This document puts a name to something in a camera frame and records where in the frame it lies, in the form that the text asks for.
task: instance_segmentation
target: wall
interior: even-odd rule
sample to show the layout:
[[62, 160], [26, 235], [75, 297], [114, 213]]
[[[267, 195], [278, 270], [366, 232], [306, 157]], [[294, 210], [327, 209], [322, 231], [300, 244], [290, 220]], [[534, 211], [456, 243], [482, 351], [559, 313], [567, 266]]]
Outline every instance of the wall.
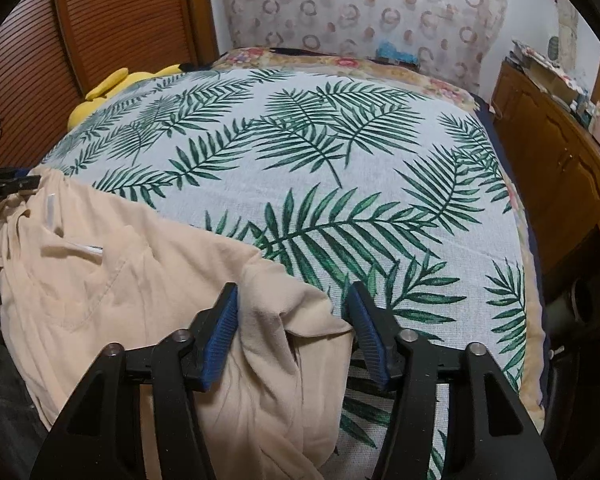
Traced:
[[558, 17], [554, 0], [509, 0], [500, 35], [482, 62], [480, 96], [490, 99], [502, 60], [513, 48], [512, 38], [544, 53], [549, 38], [557, 33]]
[[578, 17], [578, 52], [575, 76], [589, 93], [600, 67], [600, 40], [582, 16]]
[[224, 1], [211, 0], [211, 8], [214, 14], [214, 25], [216, 26], [218, 52], [222, 55], [233, 47], [231, 34], [229, 33], [229, 21], [226, 12], [224, 12]]
[[[223, 53], [232, 47], [229, 25], [223, 0], [211, 0], [218, 37], [218, 49]], [[479, 94], [490, 99], [496, 85], [500, 65], [512, 49], [512, 38], [517, 38], [539, 52], [545, 53], [549, 38], [558, 33], [555, 0], [509, 0], [502, 29], [482, 62]], [[593, 87], [600, 63], [600, 42], [593, 31], [580, 19], [578, 24], [578, 60], [576, 72], [583, 83]]]

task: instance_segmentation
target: wooden door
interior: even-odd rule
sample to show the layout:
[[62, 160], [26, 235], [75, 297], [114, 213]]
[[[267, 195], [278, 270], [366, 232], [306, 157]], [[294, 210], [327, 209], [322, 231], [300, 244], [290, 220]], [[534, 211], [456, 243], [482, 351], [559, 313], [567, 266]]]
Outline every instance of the wooden door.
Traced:
[[[568, 135], [578, 133], [568, 130]], [[600, 220], [599, 162], [577, 141], [569, 146], [560, 167], [559, 183], [548, 197], [542, 215], [532, 221], [545, 272], [575, 248]]]
[[21, 0], [0, 26], [0, 167], [39, 163], [78, 103], [53, 0]]
[[68, 54], [88, 91], [121, 67], [196, 62], [186, 0], [56, 0]]
[[507, 153], [507, 158], [513, 170], [513, 177], [523, 201], [531, 200], [538, 192], [535, 178], [531, 175], [536, 166], [535, 161], [529, 161], [533, 156], [534, 147], [538, 140], [538, 125], [542, 123], [544, 112], [538, 90], [526, 81], [517, 82], [517, 95], [512, 104], [507, 107], [501, 128], [501, 140]]
[[496, 128], [498, 128], [500, 123], [505, 119], [507, 107], [511, 106], [511, 101], [518, 93], [516, 88], [516, 78], [514, 76], [515, 74], [512, 73], [512, 69], [509, 67], [509, 65], [503, 63], [496, 88], [493, 91], [493, 96], [491, 97], [491, 105], [495, 110], [493, 124], [496, 126]]
[[555, 189], [560, 185], [562, 165], [570, 157], [570, 150], [578, 151], [578, 142], [570, 133], [568, 120], [545, 99], [539, 92], [534, 96], [534, 105], [539, 109], [535, 110], [535, 123], [530, 126], [532, 139], [521, 148], [523, 165], [517, 179], [520, 195], [532, 222], [542, 217]]

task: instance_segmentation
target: green fern leaf pattern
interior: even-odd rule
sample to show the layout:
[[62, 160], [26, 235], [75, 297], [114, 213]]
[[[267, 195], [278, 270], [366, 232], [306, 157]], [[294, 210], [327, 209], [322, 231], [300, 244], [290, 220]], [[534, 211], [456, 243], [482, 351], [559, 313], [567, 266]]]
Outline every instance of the green fern leaf pattern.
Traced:
[[274, 83], [284, 81], [296, 75], [292, 70], [280, 70], [274, 68], [258, 68], [251, 72], [249, 79], [258, 83]]
[[245, 94], [256, 84], [252, 78], [247, 79], [223, 79], [213, 82], [189, 86], [178, 94], [178, 100], [183, 105], [193, 106], [197, 102], [209, 101], [232, 94]]
[[[423, 286], [450, 285], [458, 279], [438, 277], [437, 273], [446, 263], [429, 267], [429, 252], [422, 264], [416, 261], [408, 249], [411, 241], [408, 221], [391, 213], [398, 203], [376, 205], [381, 194], [375, 193], [352, 204], [346, 214], [344, 209], [350, 205], [356, 189], [343, 194], [335, 189], [318, 201], [318, 186], [302, 198], [298, 208], [293, 191], [289, 190], [279, 214], [269, 203], [265, 208], [264, 225], [252, 222], [254, 243], [264, 251], [264, 256], [279, 260], [289, 274], [295, 274], [297, 269], [305, 282], [321, 290], [325, 290], [325, 286], [318, 276], [318, 268], [326, 272], [343, 292], [348, 290], [349, 276], [369, 283], [371, 273], [374, 282], [379, 274], [386, 278], [386, 287], [391, 289], [387, 301], [396, 316], [427, 324], [453, 321], [417, 309], [396, 309], [403, 301], [450, 304], [464, 300], [464, 296], [447, 296], [422, 289]], [[410, 268], [394, 301], [392, 290], [400, 266], [400, 260], [394, 257], [396, 252], [410, 260]], [[393, 262], [390, 270], [383, 269], [382, 258]]]
[[110, 143], [128, 129], [126, 124], [118, 126], [103, 137], [90, 142], [85, 148], [80, 149], [80, 153], [74, 160], [74, 163], [66, 168], [63, 173], [66, 176], [72, 176], [80, 173], [80, 170], [86, 170], [87, 166], [93, 164], [109, 148]]
[[312, 91], [281, 90], [269, 97], [267, 111], [277, 120], [293, 124], [297, 129], [333, 124], [337, 110]]
[[525, 273], [518, 264], [514, 269], [507, 261], [503, 269], [496, 262], [493, 262], [493, 268], [496, 276], [487, 275], [491, 283], [484, 288], [494, 298], [487, 301], [487, 304], [500, 309], [493, 319], [501, 324], [491, 331], [502, 334], [498, 340], [498, 344], [502, 345], [500, 354], [512, 355], [504, 365], [503, 371], [511, 386], [518, 391], [526, 343]]
[[214, 227], [214, 223], [211, 219], [209, 211], [205, 211], [205, 229], [217, 235], [224, 235], [228, 238], [234, 238], [235, 240], [244, 240], [247, 233], [250, 231], [251, 223], [242, 223], [242, 217], [238, 216], [235, 222], [228, 222], [229, 211], [225, 210], [222, 217], [219, 219], [218, 224]]
[[141, 98], [127, 99], [115, 104], [101, 107], [89, 115], [83, 122], [64, 136], [47, 154], [44, 162], [62, 163], [69, 152], [85, 141], [98, 138], [116, 126], [121, 119], [141, 105]]
[[486, 193], [495, 193], [491, 201], [498, 202], [506, 199], [507, 203], [502, 213], [509, 212], [511, 210], [509, 191], [484, 127], [474, 117], [467, 116], [459, 119], [448, 114], [440, 115], [440, 124], [460, 145], [458, 153], [469, 171], [480, 181], [479, 185], [485, 188]]
[[153, 146], [164, 133], [160, 125], [169, 120], [177, 101], [176, 96], [169, 96], [151, 102], [113, 139], [107, 157], [132, 157], [131, 164], [134, 165], [140, 153]]
[[368, 108], [371, 105], [404, 105], [409, 100], [428, 100], [429, 97], [401, 88], [383, 87], [377, 84], [338, 81], [327, 83], [324, 88], [315, 91], [318, 99], [328, 102], [333, 108], [358, 107]]
[[174, 131], [186, 135], [184, 128], [205, 131], [200, 123], [219, 123], [220, 118], [227, 114], [233, 105], [252, 97], [253, 94], [249, 91], [241, 89], [226, 92], [209, 90], [200, 92], [199, 95], [184, 92], [178, 96], [182, 102], [180, 109], [172, 112], [168, 120], [162, 121], [160, 129], [167, 133], [168, 137], [171, 137]]
[[172, 182], [163, 171], [154, 170], [151, 166], [121, 166], [108, 170], [99, 181], [92, 184], [95, 189], [116, 193], [133, 202], [138, 202], [140, 197], [154, 209], [152, 195], [164, 198], [162, 188], [171, 185]]
[[413, 126], [419, 122], [417, 114], [402, 104], [365, 107], [344, 106], [337, 124], [332, 128], [338, 138], [347, 141], [345, 166], [349, 165], [354, 145], [369, 154], [373, 148], [392, 154], [390, 148], [415, 153], [406, 144], [416, 144]]
[[410, 185], [404, 190], [418, 201], [423, 228], [441, 226], [453, 235], [454, 229], [468, 231], [467, 225], [480, 223], [475, 214], [484, 209], [470, 205], [479, 200], [480, 190], [457, 150], [436, 146], [428, 157], [404, 163], [408, 173], [395, 171]]
[[187, 76], [187, 73], [183, 72], [182, 74], [174, 74], [174, 75], [168, 75], [165, 77], [161, 77], [158, 79], [158, 81], [152, 88], [152, 93], [160, 93], [160, 92], [164, 92], [165, 90], [167, 90], [169, 88], [173, 88], [174, 86], [180, 84], [182, 79], [185, 78], [186, 76]]
[[342, 186], [334, 161], [345, 156], [340, 153], [343, 143], [329, 136], [326, 126], [312, 124], [299, 128], [297, 124], [262, 117], [254, 123], [253, 131], [258, 137], [254, 146], [261, 153], [258, 160], [277, 159], [265, 170], [291, 166], [289, 171], [296, 171], [310, 164], [310, 172], [313, 173], [326, 165], [336, 184]]
[[216, 174], [221, 171], [234, 170], [232, 165], [248, 151], [251, 121], [234, 120], [232, 127], [225, 126], [223, 131], [210, 132], [196, 140], [189, 137], [188, 152], [176, 147], [176, 156], [169, 162], [173, 170], [159, 171], [149, 167], [126, 168], [124, 166], [107, 171], [99, 182], [94, 182], [96, 189], [117, 193], [125, 198], [137, 201], [138, 196], [149, 206], [155, 208], [152, 193], [165, 198], [165, 187], [175, 184], [181, 190], [184, 183], [200, 186], [201, 180], [220, 180]]

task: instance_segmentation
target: cabinet door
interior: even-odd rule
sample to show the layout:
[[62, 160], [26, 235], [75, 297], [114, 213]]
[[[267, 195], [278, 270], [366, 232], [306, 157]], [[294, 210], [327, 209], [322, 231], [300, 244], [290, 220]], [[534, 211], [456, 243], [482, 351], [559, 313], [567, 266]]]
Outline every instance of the cabinet door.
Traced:
[[512, 99], [517, 94], [516, 89], [516, 74], [512, 72], [512, 69], [506, 65], [502, 65], [500, 76], [493, 96], [491, 97], [491, 105], [495, 110], [495, 118], [493, 124], [498, 128], [499, 123], [505, 119], [505, 111], [512, 103]]
[[578, 151], [572, 126], [560, 112], [548, 107], [547, 103], [534, 101], [533, 106], [538, 106], [538, 110], [534, 110], [534, 123], [522, 126], [530, 128], [532, 138], [520, 147], [522, 166], [516, 175], [520, 195], [532, 222], [542, 216], [560, 185], [564, 176], [562, 165], [570, 156], [570, 150]]
[[544, 272], [574, 249], [600, 220], [599, 163], [584, 146], [574, 149], [574, 144], [570, 145], [558, 186], [540, 218], [532, 222]]
[[539, 125], [543, 120], [538, 91], [527, 85], [520, 86], [514, 103], [506, 113], [502, 121], [506, 127], [502, 129], [500, 139], [511, 164], [520, 196], [526, 205], [534, 193], [538, 192], [533, 175], [537, 165], [528, 160], [529, 156], [534, 156]]

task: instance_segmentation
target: blue gripper pad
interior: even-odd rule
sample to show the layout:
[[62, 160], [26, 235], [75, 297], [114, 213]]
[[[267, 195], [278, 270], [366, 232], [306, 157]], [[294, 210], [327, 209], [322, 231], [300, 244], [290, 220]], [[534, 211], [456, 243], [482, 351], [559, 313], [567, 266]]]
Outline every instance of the blue gripper pad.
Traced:
[[362, 282], [351, 285], [345, 307], [372, 380], [381, 390], [390, 392], [398, 389], [405, 359], [398, 353], [395, 337], [401, 328], [394, 315], [376, 307]]
[[214, 307], [220, 308], [221, 313], [203, 349], [200, 382], [204, 392], [207, 392], [211, 388], [211, 384], [220, 378], [229, 348], [231, 348], [231, 341], [238, 329], [238, 288], [235, 284], [232, 285], [233, 288], [224, 305], [220, 304]]
[[366, 369], [371, 379], [378, 385], [378, 388], [385, 390], [390, 382], [389, 373], [386, 369], [386, 351], [358, 287], [355, 285], [357, 283], [350, 287], [347, 294], [350, 323], [356, 331], [358, 344], [365, 357]]

